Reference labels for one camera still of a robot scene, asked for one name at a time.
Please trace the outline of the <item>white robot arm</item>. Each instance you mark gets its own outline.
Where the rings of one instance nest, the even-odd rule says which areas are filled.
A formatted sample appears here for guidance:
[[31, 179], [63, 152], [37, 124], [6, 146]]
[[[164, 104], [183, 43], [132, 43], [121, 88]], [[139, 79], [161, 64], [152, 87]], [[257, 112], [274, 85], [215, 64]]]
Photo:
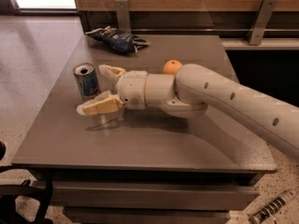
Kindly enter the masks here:
[[79, 105], [83, 116], [155, 107], [179, 118], [202, 115], [213, 106], [267, 143], [299, 161], [299, 108], [243, 86], [199, 64], [185, 64], [174, 75], [150, 74], [101, 65], [99, 70], [115, 85]]

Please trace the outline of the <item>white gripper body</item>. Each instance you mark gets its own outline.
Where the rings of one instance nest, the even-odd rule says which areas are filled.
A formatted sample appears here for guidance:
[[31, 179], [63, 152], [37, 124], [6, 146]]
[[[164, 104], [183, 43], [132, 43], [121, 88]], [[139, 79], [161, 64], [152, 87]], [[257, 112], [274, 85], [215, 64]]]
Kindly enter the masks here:
[[117, 82], [116, 89], [128, 109], [144, 109], [145, 86], [148, 78], [146, 71], [130, 71]]

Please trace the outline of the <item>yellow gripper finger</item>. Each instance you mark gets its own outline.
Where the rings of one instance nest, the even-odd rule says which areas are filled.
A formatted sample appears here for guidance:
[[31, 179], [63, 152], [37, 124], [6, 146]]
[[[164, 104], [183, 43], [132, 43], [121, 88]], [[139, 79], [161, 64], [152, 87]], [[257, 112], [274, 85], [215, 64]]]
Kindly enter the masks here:
[[100, 73], [116, 85], [119, 79], [126, 73], [126, 70], [121, 67], [100, 64], [98, 66]]
[[118, 94], [112, 94], [111, 91], [104, 91], [96, 95], [93, 99], [79, 105], [77, 112], [82, 116], [102, 115], [118, 112], [124, 106]]

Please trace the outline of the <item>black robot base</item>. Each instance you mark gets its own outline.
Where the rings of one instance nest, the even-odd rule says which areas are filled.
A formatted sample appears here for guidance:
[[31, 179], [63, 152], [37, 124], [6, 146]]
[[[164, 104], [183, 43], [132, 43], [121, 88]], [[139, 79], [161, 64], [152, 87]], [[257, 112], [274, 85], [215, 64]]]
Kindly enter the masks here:
[[[50, 218], [46, 218], [53, 193], [52, 176], [41, 171], [39, 173], [45, 181], [43, 189], [31, 186], [29, 179], [25, 179], [20, 184], [0, 185], [0, 224], [53, 224]], [[16, 199], [19, 196], [39, 202], [33, 221], [26, 220], [16, 211]]]

